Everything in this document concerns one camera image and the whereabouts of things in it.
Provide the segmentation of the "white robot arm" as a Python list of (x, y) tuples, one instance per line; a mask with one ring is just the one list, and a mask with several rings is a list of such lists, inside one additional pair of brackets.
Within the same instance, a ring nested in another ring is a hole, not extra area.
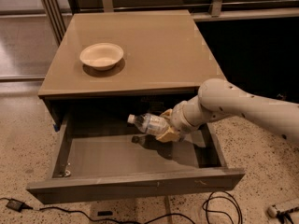
[(212, 78), (202, 83), (198, 94), (164, 112), (168, 128), (156, 136), (160, 142), (177, 142), (201, 125), (239, 116), (288, 142), (299, 142), (299, 104), (242, 91), (227, 80)]

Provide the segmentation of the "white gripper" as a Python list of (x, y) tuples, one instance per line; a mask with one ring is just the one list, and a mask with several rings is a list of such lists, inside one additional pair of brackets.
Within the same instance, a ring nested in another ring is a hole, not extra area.
[(187, 134), (199, 128), (198, 124), (192, 124), (195, 118), (194, 114), (194, 104), (190, 104), (187, 101), (180, 102), (173, 109), (167, 109), (161, 114), (161, 117), (170, 120), (172, 127), (157, 135), (156, 139), (162, 143), (177, 142), (179, 138), (184, 139)]

